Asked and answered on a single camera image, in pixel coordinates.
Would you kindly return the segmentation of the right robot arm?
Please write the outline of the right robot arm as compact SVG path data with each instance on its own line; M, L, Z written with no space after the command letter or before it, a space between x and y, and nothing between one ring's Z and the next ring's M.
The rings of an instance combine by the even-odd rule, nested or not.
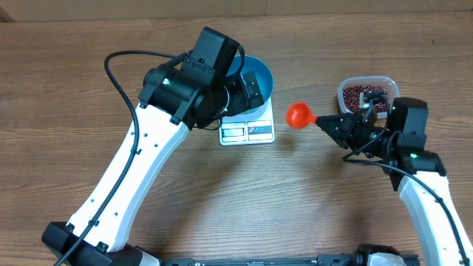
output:
M395 98L384 127L366 112L321 116L316 125L351 152L346 163L379 166L413 221L427 265L471 265L472 244L455 210L440 156L425 149L429 110L423 100Z

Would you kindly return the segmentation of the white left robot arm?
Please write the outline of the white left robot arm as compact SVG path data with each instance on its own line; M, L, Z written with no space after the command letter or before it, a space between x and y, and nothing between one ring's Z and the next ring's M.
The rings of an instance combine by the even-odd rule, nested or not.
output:
M150 69L129 104L131 126L89 198L66 222L51 222L42 242L59 265L160 265L130 245L137 212L174 150L192 129L263 104L251 72L231 69L244 48L205 27L194 48Z

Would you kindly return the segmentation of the orange measuring scoop blue handle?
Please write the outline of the orange measuring scoop blue handle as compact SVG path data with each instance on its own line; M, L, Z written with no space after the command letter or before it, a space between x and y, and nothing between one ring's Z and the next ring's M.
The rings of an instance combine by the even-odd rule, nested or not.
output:
M303 129L309 124L315 124L317 117L305 102L300 101L289 106L285 114L285 121L293 129Z

